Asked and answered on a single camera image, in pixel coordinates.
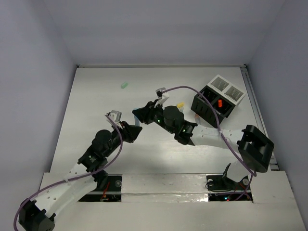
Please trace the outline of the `green highlighter cap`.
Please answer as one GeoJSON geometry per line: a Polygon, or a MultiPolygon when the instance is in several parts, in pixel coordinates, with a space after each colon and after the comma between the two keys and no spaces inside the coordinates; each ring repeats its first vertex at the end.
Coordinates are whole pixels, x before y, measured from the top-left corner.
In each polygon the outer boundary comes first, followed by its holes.
{"type": "Polygon", "coordinates": [[[127,82],[124,82],[124,83],[121,84],[121,88],[122,88],[122,89],[126,88],[127,86],[128,86],[128,83],[127,83],[127,82]]]}

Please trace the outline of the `blue highlighter pen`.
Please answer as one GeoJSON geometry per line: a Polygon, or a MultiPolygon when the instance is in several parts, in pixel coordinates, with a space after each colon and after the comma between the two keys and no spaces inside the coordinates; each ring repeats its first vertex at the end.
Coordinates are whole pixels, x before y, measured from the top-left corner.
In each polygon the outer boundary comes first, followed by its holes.
{"type": "Polygon", "coordinates": [[[140,121],[136,116],[134,116],[134,122],[135,122],[135,126],[138,126],[138,127],[140,126],[140,121]]]}

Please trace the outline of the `clear capped highlighter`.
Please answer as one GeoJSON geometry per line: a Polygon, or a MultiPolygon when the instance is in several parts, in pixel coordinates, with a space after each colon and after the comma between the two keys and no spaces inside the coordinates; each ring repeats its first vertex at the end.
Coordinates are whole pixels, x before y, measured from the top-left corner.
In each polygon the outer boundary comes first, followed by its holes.
{"type": "Polygon", "coordinates": [[[195,114],[195,122],[198,124],[198,125],[200,125],[201,124],[201,121],[200,121],[200,117],[199,117],[199,115],[197,115],[197,114],[195,114]]]}

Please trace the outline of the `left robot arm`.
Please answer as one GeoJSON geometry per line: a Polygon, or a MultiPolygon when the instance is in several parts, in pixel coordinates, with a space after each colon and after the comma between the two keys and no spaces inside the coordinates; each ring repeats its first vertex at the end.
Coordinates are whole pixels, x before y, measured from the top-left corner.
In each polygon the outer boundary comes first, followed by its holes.
{"type": "Polygon", "coordinates": [[[133,143],[142,128],[125,121],[112,125],[113,131],[100,130],[91,145],[61,181],[44,187],[25,199],[14,217],[13,228],[21,225],[26,231],[52,231],[60,215],[72,204],[93,190],[104,190],[108,183],[105,168],[115,150],[123,143],[133,143]]]}

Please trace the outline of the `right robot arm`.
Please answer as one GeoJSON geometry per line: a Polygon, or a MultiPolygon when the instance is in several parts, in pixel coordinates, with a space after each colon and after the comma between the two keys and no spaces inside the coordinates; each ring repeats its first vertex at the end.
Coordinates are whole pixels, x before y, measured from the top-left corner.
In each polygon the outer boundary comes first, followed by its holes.
{"type": "Polygon", "coordinates": [[[156,123],[183,145],[213,146],[231,151],[236,161],[227,165],[221,177],[225,188],[234,188],[249,174],[268,171],[274,143],[253,125],[242,130],[208,128],[185,120],[184,113],[176,106],[162,107],[155,102],[148,102],[132,113],[143,124],[156,123]]]}

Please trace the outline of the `yellow highlighter cap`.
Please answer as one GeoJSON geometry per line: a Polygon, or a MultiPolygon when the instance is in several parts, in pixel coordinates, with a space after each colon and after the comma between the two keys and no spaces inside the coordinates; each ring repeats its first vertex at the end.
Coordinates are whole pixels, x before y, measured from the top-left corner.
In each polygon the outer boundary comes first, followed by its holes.
{"type": "Polygon", "coordinates": [[[178,108],[182,108],[182,107],[184,107],[184,105],[185,105],[184,102],[180,102],[180,103],[177,104],[177,107],[178,107],[178,108]]]}

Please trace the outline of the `black organizer container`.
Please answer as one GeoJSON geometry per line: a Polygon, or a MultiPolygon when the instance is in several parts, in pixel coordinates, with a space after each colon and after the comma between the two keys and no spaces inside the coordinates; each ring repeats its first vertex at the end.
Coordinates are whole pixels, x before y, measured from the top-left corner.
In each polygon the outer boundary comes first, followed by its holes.
{"type": "MultiPolygon", "coordinates": [[[[229,115],[235,108],[235,105],[231,101],[216,93],[208,86],[205,86],[200,91],[200,93],[210,102],[211,106],[214,108],[218,117],[219,124],[221,124],[224,118],[229,117],[229,115]],[[222,100],[222,107],[218,107],[218,100],[222,100]]],[[[194,96],[191,110],[194,111],[197,115],[199,115],[207,123],[217,128],[217,120],[211,107],[199,94],[196,94],[194,96]]]]}

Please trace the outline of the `white organizer container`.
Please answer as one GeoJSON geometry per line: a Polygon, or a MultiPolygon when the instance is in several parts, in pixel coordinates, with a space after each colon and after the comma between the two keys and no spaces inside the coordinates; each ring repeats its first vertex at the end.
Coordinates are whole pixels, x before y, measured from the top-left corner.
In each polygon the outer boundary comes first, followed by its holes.
{"type": "Polygon", "coordinates": [[[246,95],[245,91],[220,75],[216,75],[207,86],[231,101],[234,105],[238,105],[246,95]]]}

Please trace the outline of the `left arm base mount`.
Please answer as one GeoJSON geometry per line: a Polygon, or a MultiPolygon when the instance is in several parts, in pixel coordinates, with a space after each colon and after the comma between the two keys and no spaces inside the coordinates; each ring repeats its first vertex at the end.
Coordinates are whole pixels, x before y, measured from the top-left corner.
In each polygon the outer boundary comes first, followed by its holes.
{"type": "Polygon", "coordinates": [[[96,188],[89,192],[79,202],[121,202],[122,175],[109,175],[102,189],[96,188]]]}

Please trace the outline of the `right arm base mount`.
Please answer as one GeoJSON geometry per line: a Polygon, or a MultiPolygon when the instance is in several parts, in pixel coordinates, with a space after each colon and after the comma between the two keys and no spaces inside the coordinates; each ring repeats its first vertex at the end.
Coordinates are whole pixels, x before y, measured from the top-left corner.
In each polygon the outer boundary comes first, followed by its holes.
{"type": "Polygon", "coordinates": [[[245,176],[235,182],[227,178],[229,163],[222,174],[207,175],[205,188],[208,190],[209,202],[253,201],[250,189],[250,179],[245,176]]]}

